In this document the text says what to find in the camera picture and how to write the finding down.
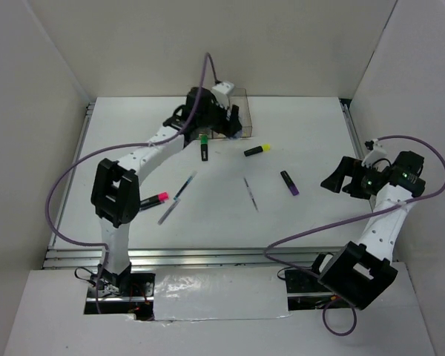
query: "robotic arm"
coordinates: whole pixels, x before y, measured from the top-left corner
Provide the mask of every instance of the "robotic arm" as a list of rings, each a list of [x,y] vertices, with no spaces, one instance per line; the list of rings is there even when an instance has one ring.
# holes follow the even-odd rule
[[[109,247],[102,278],[117,292],[129,289],[131,262],[128,256],[128,234],[131,221],[139,212],[139,187],[143,180],[167,158],[177,154],[195,140],[201,129],[209,128],[227,137],[242,135],[239,107],[230,108],[229,97],[234,91],[230,82],[219,82],[211,90],[202,89],[194,117],[187,120],[196,101],[198,88],[192,88],[186,103],[163,122],[156,135],[148,140],[148,147],[141,147],[117,161],[102,160],[96,171],[90,201],[100,218],[102,242]],[[175,134],[180,135],[161,145]]]
[[[363,161],[343,157],[321,186],[335,193],[343,190],[360,199],[376,196],[374,211],[394,204],[402,206],[372,217],[356,243],[349,242],[334,256],[321,254],[313,265],[320,275],[319,283],[359,309],[366,308],[397,276],[397,270],[390,265],[392,252],[403,221],[415,204],[404,202],[419,197],[425,189],[425,181],[420,178],[422,156],[400,152],[394,163],[378,171],[375,164],[385,160],[386,152],[376,141],[366,142],[366,147],[370,152]],[[346,176],[352,181],[341,189]]]

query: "white tabletop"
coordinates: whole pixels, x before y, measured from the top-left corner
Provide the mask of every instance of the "white tabletop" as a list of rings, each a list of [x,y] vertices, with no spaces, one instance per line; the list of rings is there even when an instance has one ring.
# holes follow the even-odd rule
[[[182,97],[98,98],[81,156],[99,148],[152,137]],[[140,213],[131,225],[130,248],[262,248],[288,235],[366,213],[369,204],[322,189],[320,182],[343,155],[354,156],[337,98],[249,98],[253,138],[209,142],[209,161],[201,162],[193,142],[171,157],[143,183],[140,195],[167,191],[171,197],[197,171],[170,217],[157,225],[169,204]],[[243,151],[270,143],[269,152],[244,157]],[[90,203],[98,162],[131,150],[108,152],[76,170],[59,228],[69,237],[99,242],[100,227]],[[300,191],[293,197],[280,172],[287,170]],[[244,185],[251,186],[259,212]],[[286,246],[342,246],[360,236],[364,222],[325,231]],[[55,248],[73,249],[61,240]]]
[[[395,268],[395,282],[358,312],[357,328],[348,337],[329,334],[320,310],[269,320],[172,323],[135,321],[131,314],[84,315],[87,283],[70,270],[32,271],[5,355],[433,356],[406,267]],[[263,293],[252,301],[263,303]],[[346,330],[351,311],[330,310],[328,321]]]

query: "white panel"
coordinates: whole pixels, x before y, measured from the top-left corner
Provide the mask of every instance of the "white panel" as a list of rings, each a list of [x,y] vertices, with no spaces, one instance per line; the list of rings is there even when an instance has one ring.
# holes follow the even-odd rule
[[[362,139],[410,134],[445,157],[445,1],[399,1],[351,112]],[[443,183],[441,165],[425,149],[400,141],[386,147],[426,157],[427,191]],[[445,194],[412,209],[399,243],[436,351],[445,355]]]
[[[0,355],[50,232],[44,202],[70,161],[84,102],[23,4],[0,1]]]
[[[295,311],[272,320],[139,322],[133,315],[83,315],[87,283],[72,271],[33,271],[13,325],[5,356],[181,355],[274,356],[337,355],[433,356],[409,276],[399,276],[387,298],[358,313],[348,337],[329,334],[321,311]],[[337,330],[352,322],[349,309],[330,310]]]
[[[395,0],[32,0],[85,89],[183,95],[202,55],[251,95],[352,97]]]
[[[82,148],[84,156],[99,148],[144,142],[183,98],[99,98]],[[198,142],[174,155],[140,188],[140,196],[167,191],[171,197],[192,171],[198,174],[168,219],[163,204],[137,215],[131,223],[131,248],[263,248],[275,240],[369,211],[366,200],[320,187],[343,155],[353,156],[345,119],[337,98],[249,98],[252,139],[214,140],[209,161],[202,162]],[[245,157],[243,151],[270,143],[269,152]],[[99,219],[90,194],[99,161],[129,152],[111,151],[76,169],[60,229],[69,237],[101,241]],[[280,172],[287,170],[300,194],[293,197]],[[257,212],[246,190],[251,186]],[[324,231],[284,246],[342,246],[358,238],[365,222]],[[56,248],[76,248],[62,240]]]
[[[279,266],[166,268],[155,275],[155,320],[276,319],[290,315]]]

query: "pink cap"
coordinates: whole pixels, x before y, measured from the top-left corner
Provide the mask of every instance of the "pink cap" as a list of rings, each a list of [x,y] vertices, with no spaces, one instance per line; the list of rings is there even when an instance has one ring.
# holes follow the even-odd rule
[[[158,200],[160,202],[163,202],[163,201],[165,201],[167,199],[168,199],[168,193],[167,192],[158,194]]]

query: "gray wall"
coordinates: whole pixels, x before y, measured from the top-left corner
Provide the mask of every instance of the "gray wall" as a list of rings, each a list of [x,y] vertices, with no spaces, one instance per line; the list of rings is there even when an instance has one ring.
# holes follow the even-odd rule
[[[201,58],[249,95],[352,97],[395,0],[30,0],[91,96],[184,95]]]
[[[409,134],[445,156],[445,1],[399,0],[352,103],[363,139]],[[433,155],[408,142],[390,142],[392,154],[412,149],[426,155],[427,190],[443,170]],[[399,241],[432,342],[445,355],[445,194],[419,203]]]
[[[0,0],[0,355],[50,232],[48,188],[70,162],[85,102],[19,0]]]

